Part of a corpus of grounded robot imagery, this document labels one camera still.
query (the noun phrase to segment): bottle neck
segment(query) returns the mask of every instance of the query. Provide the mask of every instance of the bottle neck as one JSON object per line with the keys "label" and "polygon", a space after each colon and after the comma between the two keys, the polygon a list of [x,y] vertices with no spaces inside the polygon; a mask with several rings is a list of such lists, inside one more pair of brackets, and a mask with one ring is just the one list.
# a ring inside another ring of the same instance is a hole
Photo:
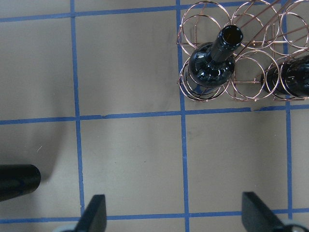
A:
{"label": "bottle neck", "polygon": [[240,46],[242,38],[242,32],[238,27],[229,25],[223,28],[212,43],[210,52],[212,60],[217,63],[224,62]]}

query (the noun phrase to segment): wire wine rack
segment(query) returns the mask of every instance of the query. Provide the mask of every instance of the wire wine rack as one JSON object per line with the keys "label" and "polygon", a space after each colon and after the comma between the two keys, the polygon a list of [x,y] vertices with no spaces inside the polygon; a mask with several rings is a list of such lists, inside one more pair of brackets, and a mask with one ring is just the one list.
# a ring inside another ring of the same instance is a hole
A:
{"label": "wire wine rack", "polygon": [[[188,56],[200,45],[212,42],[227,25],[238,26],[244,39],[234,53],[236,65],[233,77],[217,88],[204,87],[193,80],[186,72],[188,58],[178,81],[183,94],[197,102],[207,102],[223,94],[243,102],[269,96],[276,101],[307,99],[290,94],[282,84],[281,71],[282,64],[309,52],[308,13],[304,10],[308,7],[309,0],[287,0],[284,4],[281,0],[273,3],[252,0],[234,7],[236,9],[230,16],[225,7],[213,1],[192,5],[183,14],[177,41]],[[273,68],[279,75],[274,87],[270,87],[265,77]],[[278,85],[282,85],[290,96],[275,91]]]}

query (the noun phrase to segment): bottle opening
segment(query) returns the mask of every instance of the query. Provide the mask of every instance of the bottle opening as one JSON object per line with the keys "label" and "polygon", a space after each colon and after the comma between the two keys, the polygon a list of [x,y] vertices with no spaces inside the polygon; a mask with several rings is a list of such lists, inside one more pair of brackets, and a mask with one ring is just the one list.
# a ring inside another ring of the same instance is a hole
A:
{"label": "bottle opening", "polygon": [[243,38],[241,30],[235,25],[229,25],[223,28],[222,36],[224,42],[231,46],[240,44]]}

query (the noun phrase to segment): black bottle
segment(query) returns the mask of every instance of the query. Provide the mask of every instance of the black bottle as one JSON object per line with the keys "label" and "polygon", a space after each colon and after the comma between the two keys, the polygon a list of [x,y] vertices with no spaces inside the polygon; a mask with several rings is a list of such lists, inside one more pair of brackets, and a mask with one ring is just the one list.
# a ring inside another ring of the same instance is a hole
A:
{"label": "black bottle", "polygon": [[198,47],[189,59],[188,70],[192,79],[204,87],[218,87],[232,76],[235,69],[233,52],[240,46],[241,30],[229,25],[224,27],[213,43]]}
{"label": "black bottle", "polygon": [[[284,95],[293,95],[295,97],[309,97],[309,55],[293,58],[283,65],[282,67],[281,78],[282,83],[279,83],[276,87],[274,93],[284,94]],[[275,84],[278,79],[278,70],[272,68],[267,72],[266,80],[270,90],[275,87]],[[261,76],[261,84],[264,82],[264,76]],[[269,92],[266,84],[264,90]]]}

